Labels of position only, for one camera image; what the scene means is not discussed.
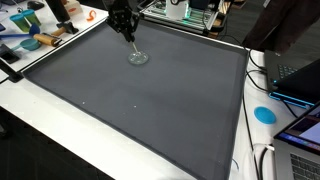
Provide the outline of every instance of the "table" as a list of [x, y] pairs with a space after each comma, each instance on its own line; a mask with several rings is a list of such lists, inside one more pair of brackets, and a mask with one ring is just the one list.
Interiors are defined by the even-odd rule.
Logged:
[[[263, 65], [262, 53], [252, 51], [252, 57]], [[249, 63], [248, 70], [251, 69], [254, 66]], [[264, 86], [262, 75], [252, 76], [260, 86]], [[246, 81], [244, 95], [253, 143], [271, 143], [273, 135], [294, 119], [282, 103], [268, 98], [249, 80]], [[194, 179], [162, 157], [26, 79], [16, 84], [5, 81], [0, 85], [0, 106], [115, 179]], [[265, 125], [257, 121], [253, 115], [257, 106], [270, 108], [277, 116], [277, 123]], [[294, 108], [294, 111], [297, 114], [303, 112], [299, 108]], [[260, 149], [261, 146], [257, 146], [257, 155]], [[243, 110], [233, 158], [239, 164], [239, 171], [233, 163], [230, 180], [256, 179]], [[275, 179], [272, 159], [272, 154], [267, 153], [265, 179]]]
[[[45, 4], [45, 7], [35, 11], [35, 13], [39, 18], [39, 21], [41, 22], [41, 26], [40, 26], [41, 33], [46, 32], [50, 34], [58, 29], [56, 26], [58, 21], [54, 17], [52, 11], [50, 10], [46, 2], [44, 1], [43, 3]], [[21, 6], [24, 9], [27, 9], [26, 8], [27, 2], [19, 3], [19, 6]], [[60, 36], [63, 39], [62, 45], [60, 45], [57, 48], [42, 45], [39, 49], [35, 51], [27, 51], [22, 48], [17, 50], [16, 53], [20, 55], [21, 59], [11, 64], [10, 67], [15, 71], [20, 71], [24, 67], [36, 62], [39, 58], [47, 55], [49, 52], [62, 48], [65, 43], [71, 42], [77, 36], [81, 35], [82, 33], [85, 33], [86, 31], [89, 31], [91, 28], [97, 25], [97, 22], [103, 21], [108, 16], [108, 13], [106, 11], [91, 8], [88, 6], [81, 6], [81, 7], [83, 10], [83, 13], [71, 16], [71, 22], [73, 23], [74, 27], [79, 29], [79, 32], [77, 32], [75, 35], [68, 34], [68, 33], [62, 34]], [[4, 16], [2, 16], [1, 14], [0, 22], [6, 27], [6, 30], [1, 32], [0, 34], [22, 33], [22, 31], [9, 19], [10, 15], [17, 13], [17, 9], [16, 9], [17, 7], [3, 5], [2, 8], [7, 9], [9, 13], [4, 14]], [[89, 12], [91, 10], [96, 11], [97, 16], [93, 21], [87, 22], [86, 18], [89, 16]], [[22, 40], [23, 38], [6, 38], [6, 39], [2, 39], [2, 42], [5, 43], [9, 48], [12, 48], [17, 44], [19, 44]], [[2, 72], [0, 72], [0, 82], [6, 77], [3, 76]]]

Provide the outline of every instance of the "gray fabric surface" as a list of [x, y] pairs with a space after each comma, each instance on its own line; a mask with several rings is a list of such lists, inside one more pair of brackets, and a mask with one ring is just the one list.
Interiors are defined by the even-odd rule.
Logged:
[[135, 36], [144, 65], [103, 23], [24, 75], [196, 178], [228, 179], [247, 52], [147, 22]]

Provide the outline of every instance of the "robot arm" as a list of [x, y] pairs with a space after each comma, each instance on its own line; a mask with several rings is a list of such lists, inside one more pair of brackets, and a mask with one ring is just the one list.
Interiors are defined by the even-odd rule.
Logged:
[[139, 23], [139, 14], [134, 13], [128, 0], [103, 0], [109, 11], [107, 24], [117, 33], [122, 33], [128, 42], [134, 42], [133, 33]]

